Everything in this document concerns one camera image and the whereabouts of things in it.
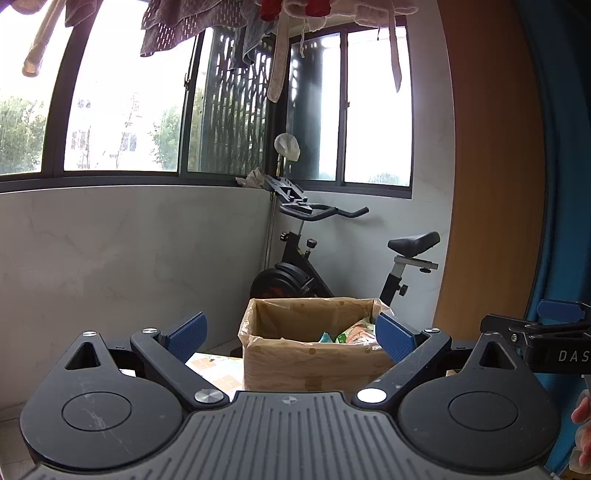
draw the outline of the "white cloth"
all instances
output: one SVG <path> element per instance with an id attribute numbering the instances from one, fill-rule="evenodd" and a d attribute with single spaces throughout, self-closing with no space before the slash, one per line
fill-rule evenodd
<path id="1" fill-rule="evenodd" d="M 290 50 L 290 17 L 281 11 L 279 26 L 277 27 L 277 39 L 275 40 L 275 52 L 271 66 L 271 78 L 267 89 L 267 98 L 277 103 L 283 90 L 285 71 L 287 69 L 287 55 Z"/>
<path id="2" fill-rule="evenodd" d="M 307 0 L 284 0 L 283 8 L 291 16 L 306 18 L 312 31 L 324 27 L 326 19 L 306 17 Z M 396 15 L 410 15 L 417 12 L 414 0 L 333 0 L 330 3 L 330 15 L 344 15 L 364 27 L 389 28 L 392 75 L 396 91 L 400 90 L 402 71 L 398 59 L 396 43 Z"/>

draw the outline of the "human hand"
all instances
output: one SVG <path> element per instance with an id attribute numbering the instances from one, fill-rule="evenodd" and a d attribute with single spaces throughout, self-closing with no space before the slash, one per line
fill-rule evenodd
<path id="1" fill-rule="evenodd" d="M 579 395 L 577 407 L 570 415 L 573 423 L 583 423 L 574 434 L 575 447 L 569 467 L 573 472 L 591 473 L 591 398 L 589 390 Z"/>

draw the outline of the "blue gripper pad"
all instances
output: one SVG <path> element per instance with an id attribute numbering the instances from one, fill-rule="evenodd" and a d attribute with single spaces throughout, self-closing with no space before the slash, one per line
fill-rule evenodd
<path id="1" fill-rule="evenodd" d="M 167 335 L 164 347 L 182 363 L 186 363 L 207 338 L 207 319 L 203 312 L 184 322 Z"/>
<path id="2" fill-rule="evenodd" d="M 578 322 L 584 320 L 585 312 L 575 302 L 542 300 L 538 303 L 538 315 L 543 319 L 557 322 Z"/>
<path id="3" fill-rule="evenodd" d="M 380 313 L 375 321 L 375 336 L 394 362 L 401 362 L 417 347 L 415 335 L 408 327 Z"/>

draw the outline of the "finger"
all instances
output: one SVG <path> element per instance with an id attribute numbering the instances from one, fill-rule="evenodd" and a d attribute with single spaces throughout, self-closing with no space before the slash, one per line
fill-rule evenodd
<path id="1" fill-rule="evenodd" d="M 589 399 L 587 397 L 583 397 L 579 406 L 574 409 L 572 412 L 570 419 L 573 423 L 583 423 L 589 417 L 591 413 L 591 406 L 589 404 Z"/>

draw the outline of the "red cloth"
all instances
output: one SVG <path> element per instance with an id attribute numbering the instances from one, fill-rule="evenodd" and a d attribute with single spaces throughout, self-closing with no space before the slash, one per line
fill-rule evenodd
<path id="1" fill-rule="evenodd" d="M 330 15 L 330 0 L 308 0 L 306 15 L 308 17 L 326 17 Z"/>
<path id="2" fill-rule="evenodd" d="M 265 22 L 274 22 L 281 13 L 282 0 L 262 0 L 261 2 L 261 20 Z"/>

